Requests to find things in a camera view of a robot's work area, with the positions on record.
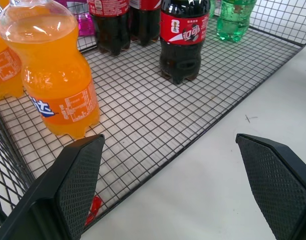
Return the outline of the cola bottle football label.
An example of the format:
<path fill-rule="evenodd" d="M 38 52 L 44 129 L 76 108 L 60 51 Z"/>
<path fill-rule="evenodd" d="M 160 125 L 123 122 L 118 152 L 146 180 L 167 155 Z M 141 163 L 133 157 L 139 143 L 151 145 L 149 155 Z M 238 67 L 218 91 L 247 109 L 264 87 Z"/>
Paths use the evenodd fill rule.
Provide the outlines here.
<path fill-rule="evenodd" d="M 174 84 L 197 78 L 210 0 L 161 0 L 160 69 Z"/>

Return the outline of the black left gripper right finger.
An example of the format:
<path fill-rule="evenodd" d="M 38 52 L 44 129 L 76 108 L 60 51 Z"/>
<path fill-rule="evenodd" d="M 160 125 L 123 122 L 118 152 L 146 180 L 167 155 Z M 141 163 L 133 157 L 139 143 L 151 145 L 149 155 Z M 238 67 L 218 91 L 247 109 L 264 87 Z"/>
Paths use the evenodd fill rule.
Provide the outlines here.
<path fill-rule="evenodd" d="M 276 240 L 306 240 L 306 164 L 286 145 L 239 133 L 253 197 Z"/>

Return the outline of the small red plastic clip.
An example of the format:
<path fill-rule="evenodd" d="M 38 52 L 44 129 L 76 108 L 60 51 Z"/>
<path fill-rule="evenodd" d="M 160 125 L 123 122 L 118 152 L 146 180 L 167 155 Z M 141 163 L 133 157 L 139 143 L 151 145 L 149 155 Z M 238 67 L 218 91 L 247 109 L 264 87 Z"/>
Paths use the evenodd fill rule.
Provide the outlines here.
<path fill-rule="evenodd" d="M 90 212 L 87 216 L 86 222 L 85 222 L 85 226 L 88 226 L 97 216 L 97 213 L 101 207 L 102 204 L 102 200 L 100 197 L 98 196 L 94 196 L 93 201 L 92 201 L 92 205 L 90 208 Z"/>

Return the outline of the pink bottle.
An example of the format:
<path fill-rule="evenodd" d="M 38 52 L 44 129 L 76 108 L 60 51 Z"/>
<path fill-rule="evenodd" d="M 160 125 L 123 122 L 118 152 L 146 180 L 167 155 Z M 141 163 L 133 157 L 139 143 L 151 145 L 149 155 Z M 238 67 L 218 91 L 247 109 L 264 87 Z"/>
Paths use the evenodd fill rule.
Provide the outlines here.
<path fill-rule="evenodd" d="M 87 0 L 55 0 L 55 1 L 68 8 L 75 16 L 78 23 L 79 36 L 89 37 L 94 35 L 95 29 L 92 17 L 89 14 Z"/>

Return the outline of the orange soda bottle blue logo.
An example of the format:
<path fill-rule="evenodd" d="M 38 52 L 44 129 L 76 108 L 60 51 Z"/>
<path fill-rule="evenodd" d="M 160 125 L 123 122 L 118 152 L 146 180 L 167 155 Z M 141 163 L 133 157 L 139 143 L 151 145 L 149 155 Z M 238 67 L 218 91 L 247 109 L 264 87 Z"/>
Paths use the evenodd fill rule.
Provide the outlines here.
<path fill-rule="evenodd" d="M 76 17 L 55 0 L 10 0 L 0 35 L 19 56 L 23 85 L 49 131 L 84 137 L 100 110 L 90 66 L 77 48 Z"/>

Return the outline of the green soda bottle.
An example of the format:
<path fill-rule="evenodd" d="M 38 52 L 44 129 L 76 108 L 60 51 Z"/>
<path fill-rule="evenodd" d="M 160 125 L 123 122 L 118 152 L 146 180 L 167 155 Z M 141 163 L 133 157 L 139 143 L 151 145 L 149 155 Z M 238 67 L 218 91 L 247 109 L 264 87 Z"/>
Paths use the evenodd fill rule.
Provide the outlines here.
<path fill-rule="evenodd" d="M 222 41 L 239 42 L 248 30 L 257 0 L 222 0 L 217 20 L 217 36 Z"/>

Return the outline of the cola bottle red label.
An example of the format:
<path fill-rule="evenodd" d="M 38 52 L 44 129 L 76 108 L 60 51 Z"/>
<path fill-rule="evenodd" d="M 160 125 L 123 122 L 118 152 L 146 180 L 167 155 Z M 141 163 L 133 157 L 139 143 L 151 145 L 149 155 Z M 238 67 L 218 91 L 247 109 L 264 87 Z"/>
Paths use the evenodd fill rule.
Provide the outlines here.
<path fill-rule="evenodd" d="M 130 33 L 141 46 L 160 36 L 161 0 L 130 0 Z"/>
<path fill-rule="evenodd" d="M 130 47 L 130 0 L 88 0 L 96 44 L 101 53 L 118 56 Z"/>

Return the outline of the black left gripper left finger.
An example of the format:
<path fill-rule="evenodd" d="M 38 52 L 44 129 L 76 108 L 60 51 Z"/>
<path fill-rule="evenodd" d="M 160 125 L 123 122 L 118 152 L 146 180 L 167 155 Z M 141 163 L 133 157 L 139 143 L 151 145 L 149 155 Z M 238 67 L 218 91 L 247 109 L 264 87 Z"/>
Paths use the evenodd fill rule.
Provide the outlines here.
<path fill-rule="evenodd" d="M 104 143 L 97 134 L 65 146 L 0 226 L 0 240 L 80 240 Z"/>

